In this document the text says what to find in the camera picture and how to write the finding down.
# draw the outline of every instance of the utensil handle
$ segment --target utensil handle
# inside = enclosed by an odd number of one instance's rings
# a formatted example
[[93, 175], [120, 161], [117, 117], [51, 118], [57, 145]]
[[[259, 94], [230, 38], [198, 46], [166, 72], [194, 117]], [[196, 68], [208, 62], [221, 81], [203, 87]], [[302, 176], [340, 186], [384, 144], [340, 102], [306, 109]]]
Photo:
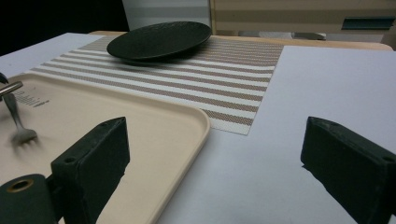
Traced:
[[14, 94], [9, 93], [3, 96], [4, 102], [6, 103], [9, 112], [11, 113], [12, 118], [14, 119], [17, 128], [23, 128], [21, 125], [21, 119], [18, 112], [17, 99]]
[[9, 85], [6, 85], [2, 89], [0, 89], [0, 97], [2, 97], [3, 95], [6, 95], [12, 91], [19, 89], [22, 86], [23, 86], [23, 83], [21, 81], [17, 81], [17, 82], [11, 83]]

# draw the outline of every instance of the table surface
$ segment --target table surface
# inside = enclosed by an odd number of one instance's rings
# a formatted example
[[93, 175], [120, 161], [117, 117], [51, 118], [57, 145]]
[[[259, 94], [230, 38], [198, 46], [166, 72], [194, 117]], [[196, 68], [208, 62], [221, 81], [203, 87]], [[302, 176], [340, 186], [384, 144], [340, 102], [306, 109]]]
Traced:
[[[15, 76], [97, 34], [5, 55], [0, 71]], [[339, 122], [396, 153], [395, 61], [386, 50], [285, 47], [249, 134], [212, 129], [158, 223], [355, 223], [302, 167], [306, 118]]]
[[[122, 35], [125, 32], [114, 31], [95, 31], [91, 35]], [[285, 46], [306, 46], [306, 47], [321, 47], [321, 48], [341, 48], [341, 49], [381, 49], [393, 50], [390, 46], [381, 43], [369, 42], [346, 42], [346, 41], [323, 41], [323, 40], [305, 40], [305, 39], [279, 39], [279, 38], [261, 38], [261, 37], [242, 37], [242, 36], [221, 36], [216, 35], [217, 38], [265, 42], [272, 44], [280, 44]]]

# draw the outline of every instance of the fork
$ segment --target fork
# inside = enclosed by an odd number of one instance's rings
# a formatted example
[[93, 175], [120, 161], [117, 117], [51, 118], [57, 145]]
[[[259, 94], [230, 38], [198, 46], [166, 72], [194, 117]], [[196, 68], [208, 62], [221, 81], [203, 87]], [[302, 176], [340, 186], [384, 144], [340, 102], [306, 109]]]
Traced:
[[37, 138], [37, 133], [31, 129], [25, 129], [21, 123], [21, 119], [18, 113], [17, 100], [14, 94], [9, 93], [3, 96], [4, 102], [6, 103], [15, 124], [17, 125], [17, 132], [12, 137], [11, 141], [15, 144], [22, 144]]

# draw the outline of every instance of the wooden table edge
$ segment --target wooden table edge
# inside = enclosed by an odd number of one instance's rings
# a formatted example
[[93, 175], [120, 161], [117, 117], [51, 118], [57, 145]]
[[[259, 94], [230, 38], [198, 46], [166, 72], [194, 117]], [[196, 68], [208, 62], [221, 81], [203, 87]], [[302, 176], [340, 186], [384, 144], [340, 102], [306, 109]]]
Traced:
[[[89, 35], [123, 35], [126, 32], [118, 31], [94, 31]], [[305, 40], [305, 39], [279, 39], [279, 38], [262, 38], [262, 37], [246, 37], [246, 36], [225, 36], [213, 35], [215, 38], [254, 41], [270, 44], [279, 44], [284, 46], [304, 46], [304, 47], [321, 47], [321, 48], [339, 48], [339, 49], [375, 49], [375, 50], [391, 50], [393, 49], [385, 44], [372, 42], [346, 42], [346, 41], [327, 41], [327, 40]]]

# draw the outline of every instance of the white table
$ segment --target white table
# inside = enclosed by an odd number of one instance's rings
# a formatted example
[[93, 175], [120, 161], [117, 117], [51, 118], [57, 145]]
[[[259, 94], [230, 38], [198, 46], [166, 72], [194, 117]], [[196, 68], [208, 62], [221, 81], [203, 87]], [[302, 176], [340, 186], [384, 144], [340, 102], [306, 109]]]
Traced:
[[[100, 37], [55, 37], [0, 57], [0, 71], [15, 76]], [[395, 72], [393, 51], [285, 47], [250, 133], [211, 130], [158, 223], [355, 223], [302, 167], [306, 119], [396, 153]]]

